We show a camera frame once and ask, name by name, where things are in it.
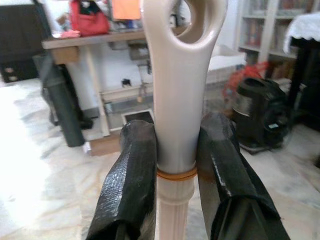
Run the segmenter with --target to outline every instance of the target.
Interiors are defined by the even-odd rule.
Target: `ribbed white pole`
[[[180,36],[169,26],[177,0],[142,0],[151,55],[158,168],[177,176],[195,167],[207,72],[227,0],[187,0],[191,24]],[[193,179],[158,178],[160,240],[183,240]]]

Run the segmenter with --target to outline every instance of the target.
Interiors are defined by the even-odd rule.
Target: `black cylindrical object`
[[[45,57],[34,58],[34,60],[38,67],[42,87],[49,94],[68,147],[82,146],[85,139],[81,132],[80,122],[58,66],[54,64],[49,54]]]

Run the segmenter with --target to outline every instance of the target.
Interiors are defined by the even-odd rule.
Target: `black furniture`
[[[295,107],[301,84],[305,84],[296,122],[320,131],[320,42],[292,38],[291,46],[298,47],[299,51],[287,104],[292,109]]]
[[[0,70],[6,83],[38,77],[32,57],[48,36],[34,4],[0,6]]]

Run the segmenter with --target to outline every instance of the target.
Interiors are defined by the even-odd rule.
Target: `red object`
[[[246,66],[243,69],[234,72],[230,76],[227,84],[224,86],[224,89],[222,91],[223,97],[225,99],[233,98],[237,91],[239,83],[244,78],[262,79],[261,72],[265,71],[268,68],[268,65],[268,62],[257,63],[252,66]]]
[[[90,15],[81,14],[80,10],[81,1],[72,0],[70,2],[70,21],[73,30],[80,31],[82,37],[108,33],[109,22],[100,9],[98,12],[91,13]]]

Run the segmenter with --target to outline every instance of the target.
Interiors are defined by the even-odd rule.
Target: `black heater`
[[[251,154],[280,148],[290,125],[286,102],[276,82],[244,79],[232,107],[240,146]]]

